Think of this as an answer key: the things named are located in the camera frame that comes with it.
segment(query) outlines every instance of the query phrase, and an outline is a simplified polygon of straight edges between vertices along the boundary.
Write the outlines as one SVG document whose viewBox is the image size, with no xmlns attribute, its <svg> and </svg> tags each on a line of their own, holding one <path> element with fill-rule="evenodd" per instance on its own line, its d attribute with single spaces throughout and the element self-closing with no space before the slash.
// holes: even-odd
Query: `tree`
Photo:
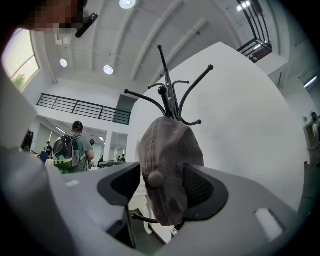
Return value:
<svg viewBox="0 0 320 256">
<path fill-rule="evenodd" d="M 14 84 L 20 89 L 26 81 L 26 74 L 18 74 L 17 77 L 13 80 Z"/>
</svg>

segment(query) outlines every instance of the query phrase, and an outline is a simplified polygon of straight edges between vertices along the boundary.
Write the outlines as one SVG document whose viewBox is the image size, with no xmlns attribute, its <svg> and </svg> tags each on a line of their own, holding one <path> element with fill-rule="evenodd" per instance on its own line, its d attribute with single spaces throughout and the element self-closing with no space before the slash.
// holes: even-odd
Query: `railing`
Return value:
<svg viewBox="0 0 320 256">
<path fill-rule="evenodd" d="M 246 56 L 253 63 L 261 60 L 268 54 L 272 53 L 272 44 L 269 37 L 266 20 L 263 10 L 258 0 L 236 0 L 242 8 L 250 28 L 252 37 L 249 42 L 245 43 L 237 51 Z"/>
<path fill-rule="evenodd" d="M 42 93 L 37 105 L 52 110 L 110 121 L 127 126 L 130 122 L 131 113 L 128 111 L 45 93 Z"/>
</svg>

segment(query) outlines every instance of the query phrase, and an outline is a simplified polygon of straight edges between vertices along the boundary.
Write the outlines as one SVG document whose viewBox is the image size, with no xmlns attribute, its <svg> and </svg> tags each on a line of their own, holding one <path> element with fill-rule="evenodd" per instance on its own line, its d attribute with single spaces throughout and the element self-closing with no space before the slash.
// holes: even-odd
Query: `black mesh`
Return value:
<svg viewBox="0 0 320 256">
<path fill-rule="evenodd" d="M 63 148 L 63 142 L 59 139 L 57 140 L 54 145 L 53 145 L 53 151 L 56 153 L 56 154 L 59 154 L 61 152 Z"/>
<path fill-rule="evenodd" d="M 214 187 L 193 171 L 184 168 L 183 187 L 188 198 L 188 209 L 207 201 L 214 192 Z"/>
</svg>

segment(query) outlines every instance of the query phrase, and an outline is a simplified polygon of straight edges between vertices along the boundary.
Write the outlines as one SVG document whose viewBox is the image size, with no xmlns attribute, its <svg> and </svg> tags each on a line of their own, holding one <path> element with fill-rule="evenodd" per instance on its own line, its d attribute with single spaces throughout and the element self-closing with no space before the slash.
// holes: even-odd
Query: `cap button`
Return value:
<svg viewBox="0 0 320 256">
<path fill-rule="evenodd" d="M 159 171 L 154 171 L 148 176 L 148 184 L 152 188 L 158 188 L 165 182 L 165 178 Z"/>
</svg>

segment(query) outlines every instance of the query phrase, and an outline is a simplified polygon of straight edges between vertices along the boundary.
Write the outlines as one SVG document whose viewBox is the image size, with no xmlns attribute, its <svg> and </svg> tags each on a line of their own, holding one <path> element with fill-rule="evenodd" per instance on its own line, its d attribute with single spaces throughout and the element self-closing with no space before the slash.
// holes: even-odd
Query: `window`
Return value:
<svg viewBox="0 0 320 256">
<path fill-rule="evenodd" d="M 3 68 L 21 91 L 39 70 L 31 43 L 30 31 L 17 29 L 2 55 Z"/>
</svg>

